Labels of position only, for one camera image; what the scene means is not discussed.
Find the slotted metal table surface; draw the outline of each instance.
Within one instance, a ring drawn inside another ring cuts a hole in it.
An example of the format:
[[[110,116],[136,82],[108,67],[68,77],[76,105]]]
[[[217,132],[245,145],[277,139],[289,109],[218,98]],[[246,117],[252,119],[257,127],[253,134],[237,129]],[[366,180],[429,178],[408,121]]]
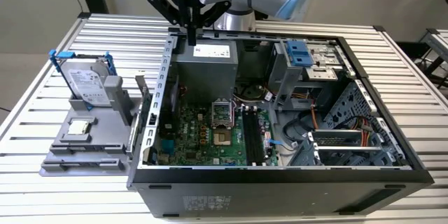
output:
[[[157,76],[169,24],[161,18],[96,15],[77,19],[57,50],[84,54],[109,51],[124,87],[138,95],[133,76],[149,87]],[[257,22],[268,33],[342,36],[364,66],[401,130],[436,183],[365,217],[317,219],[181,219],[190,223],[448,223],[446,100],[412,65],[386,33],[370,26]],[[40,163],[64,121],[69,90],[46,63],[0,127],[0,223],[162,222],[153,219],[125,176],[40,177]]]

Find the sticker label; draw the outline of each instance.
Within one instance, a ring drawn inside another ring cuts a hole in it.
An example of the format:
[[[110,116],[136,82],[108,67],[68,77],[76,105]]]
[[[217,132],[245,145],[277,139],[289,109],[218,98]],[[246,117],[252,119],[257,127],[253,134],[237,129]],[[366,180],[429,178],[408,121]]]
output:
[[[265,94],[264,99],[269,102],[272,99],[272,93],[268,91]]]
[[[230,58],[230,46],[226,45],[196,45],[194,57]]]
[[[84,101],[93,106],[109,106],[109,98],[104,90],[100,76],[92,70],[70,69],[70,75],[74,88]]]
[[[184,208],[186,211],[226,210],[232,196],[184,196]]]

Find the wire bundle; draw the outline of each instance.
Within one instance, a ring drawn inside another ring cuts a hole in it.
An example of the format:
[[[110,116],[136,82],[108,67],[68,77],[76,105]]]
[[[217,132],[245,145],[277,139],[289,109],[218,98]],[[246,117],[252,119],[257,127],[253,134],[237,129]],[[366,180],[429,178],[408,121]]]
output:
[[[366,121],[365,118],[362,118],[362,124],[365,126],[369,126],[369,122]],[[361,147],[365,147],[369,145],[369,136],[370,136],[370,132],[361,129]]]

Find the blue plastic latch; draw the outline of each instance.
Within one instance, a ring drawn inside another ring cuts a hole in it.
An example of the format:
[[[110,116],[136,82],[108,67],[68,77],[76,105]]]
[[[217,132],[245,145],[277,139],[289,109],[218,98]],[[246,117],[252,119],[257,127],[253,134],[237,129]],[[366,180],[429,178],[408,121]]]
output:
[[[72,59],[74,57],[74,52],[66,52],[66,51],[61,51],[57,54],[57,58],[62,58],[62,59]]]
[[[174,140],[161,140],[161,151],[169,155],[174,155]]]
[[[310,67],[313,65],[313,58],[302,41],[286,41],[286,53],[294,67]]]
[[[50,49],[49,52],[48,52],[48,55],[49,55],[49,61],[53,64],[57,73],[60,73],[61,72],[61,67],[58,66],[57,60],[56,60],[56,50]]]
[[[104,58],[106,60],[108,66],[109,66],[109,73],[113,76],[117,76],[117,70],[116,70],[114,65],[113,65],[113,58],[112,58],[112,55],[109,54],[108,51],[105,52]]]

